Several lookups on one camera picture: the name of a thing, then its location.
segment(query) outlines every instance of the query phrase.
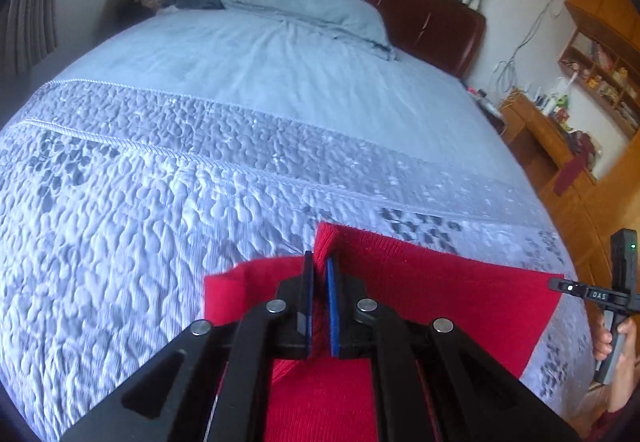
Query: electrical wire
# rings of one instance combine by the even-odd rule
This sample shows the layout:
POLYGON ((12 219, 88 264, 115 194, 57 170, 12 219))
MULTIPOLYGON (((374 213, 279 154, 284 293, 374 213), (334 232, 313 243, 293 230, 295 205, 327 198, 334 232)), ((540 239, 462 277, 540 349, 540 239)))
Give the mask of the electrical wire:
MULTIPOLYGON (((489 90, 492 87, 495 87, 495 92, 498 94, 505 94, 511 92, 511 90, 518 86, 518 73, 516 70, 516 57, 518 52, 521 51, 527 44, 533 40, 533 38, 538 34, 540 27, 542 26, 542 22, 544 21, 546 13, 549 11, 554 0, 548 0, 545 4, 544 8, 540 11, 536 19, 533 21, 533 24, 527 31, 527 34, 524 36, 520 44, 514 49, 513 54, 508 60, 500 61, 494 68, 494 71, 489 78, 488 88, 489 90)), ((560 12, 553 13, 554 18, 557 18, 560 15, 560 12)))

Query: metal screw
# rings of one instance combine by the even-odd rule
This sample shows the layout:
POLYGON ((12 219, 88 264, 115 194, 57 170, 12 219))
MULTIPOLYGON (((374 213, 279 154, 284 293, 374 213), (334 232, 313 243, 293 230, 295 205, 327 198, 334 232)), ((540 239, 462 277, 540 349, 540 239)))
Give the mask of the metal screw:
POLYGON ((211 330, 211 323, 206 319, 198 319, 191 324, 191 333, 194 336, 202 336, 211 330))
POLYGON ((451 332, 453 330, 453 323, 450 319, 441 317, 433 322, 433 328, 436 329, 436 332, 447 334, 448 332, 451 332))
POLYGON ((287 308, 287 304, 281 299, 272 299, 267 303, 267 310, 272 314, 277 314, 278 312, 282 312, 287 308))
POLYGON ((369 297, 358 301, 358 310, 362 312, 373 312, 376 308, 378 308, 378 304, 374 299, 369 297))

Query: light blue pillow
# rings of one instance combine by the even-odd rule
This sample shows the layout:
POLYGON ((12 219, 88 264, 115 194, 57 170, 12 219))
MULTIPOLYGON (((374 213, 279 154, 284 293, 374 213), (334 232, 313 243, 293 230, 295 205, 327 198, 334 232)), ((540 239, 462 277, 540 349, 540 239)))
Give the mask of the light blue pillow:
POLYGON ((312 26, 331 38, 395 58, 378 10, 364 0, 220 0, 226 8, 239 8, 265 16, 312 26))

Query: red sweater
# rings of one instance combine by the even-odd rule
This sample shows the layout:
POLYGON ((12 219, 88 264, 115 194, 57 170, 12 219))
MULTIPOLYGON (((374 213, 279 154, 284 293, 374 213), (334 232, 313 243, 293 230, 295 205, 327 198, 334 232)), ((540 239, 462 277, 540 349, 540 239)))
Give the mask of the red sweater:
MULTIPOLYGON (((405 319, 428 324, 447 317, 513 375, 520 377, 560 294, 543 273, 476 262, 344 226, 321 224, 314 246, 316 285, 312 357, 276 361, 267 441, 375 442, 376 415, 367 360, 328 354, 324 267, 364 280, 370 297, 405 319)), ((257 260, 205 280, 205 317, 239 320, 275 295, 283 279, 300 274, 302 257, 257 260)))

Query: white quilted bedspread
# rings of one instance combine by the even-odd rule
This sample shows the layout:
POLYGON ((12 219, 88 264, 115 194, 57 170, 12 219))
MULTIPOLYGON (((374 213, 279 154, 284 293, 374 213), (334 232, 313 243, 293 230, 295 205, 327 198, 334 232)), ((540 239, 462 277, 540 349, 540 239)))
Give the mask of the white quilted bedspread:
MULTIPOLYGON (((0 133, 2 384, 57 440, 200 316, 205 275, 300 254, 320 221, 575 277, 529 191, 230 104, 53 82, 0 133)), ((522 378, 558 412, 590 382, 586 324, 563 297, 522 378)))

